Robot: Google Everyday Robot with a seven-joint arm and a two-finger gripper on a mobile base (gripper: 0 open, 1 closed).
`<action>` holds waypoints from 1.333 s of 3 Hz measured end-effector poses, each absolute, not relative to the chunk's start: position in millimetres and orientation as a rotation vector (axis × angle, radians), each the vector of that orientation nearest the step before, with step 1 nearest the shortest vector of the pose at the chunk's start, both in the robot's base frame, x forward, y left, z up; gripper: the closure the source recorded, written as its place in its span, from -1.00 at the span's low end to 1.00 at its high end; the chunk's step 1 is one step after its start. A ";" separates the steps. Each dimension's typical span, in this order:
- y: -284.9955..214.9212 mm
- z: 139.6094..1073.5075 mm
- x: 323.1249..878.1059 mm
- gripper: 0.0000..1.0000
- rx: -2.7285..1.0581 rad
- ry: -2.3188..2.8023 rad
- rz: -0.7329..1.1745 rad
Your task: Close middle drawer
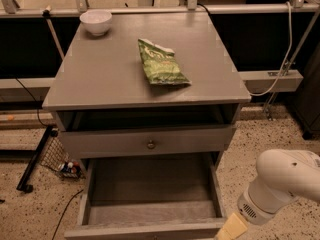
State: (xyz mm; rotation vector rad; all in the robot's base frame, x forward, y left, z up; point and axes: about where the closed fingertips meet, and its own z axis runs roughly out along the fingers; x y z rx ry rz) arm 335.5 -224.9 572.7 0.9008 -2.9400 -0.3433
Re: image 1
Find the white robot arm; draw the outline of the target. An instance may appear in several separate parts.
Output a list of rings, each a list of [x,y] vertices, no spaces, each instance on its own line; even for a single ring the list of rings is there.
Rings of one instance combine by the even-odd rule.
[[[236,240],[248,224],[263,225],[299,197],[320,202],[320,157],[307,150],[271,149],[256,161],[256,178],[238,198],[214,240]]]

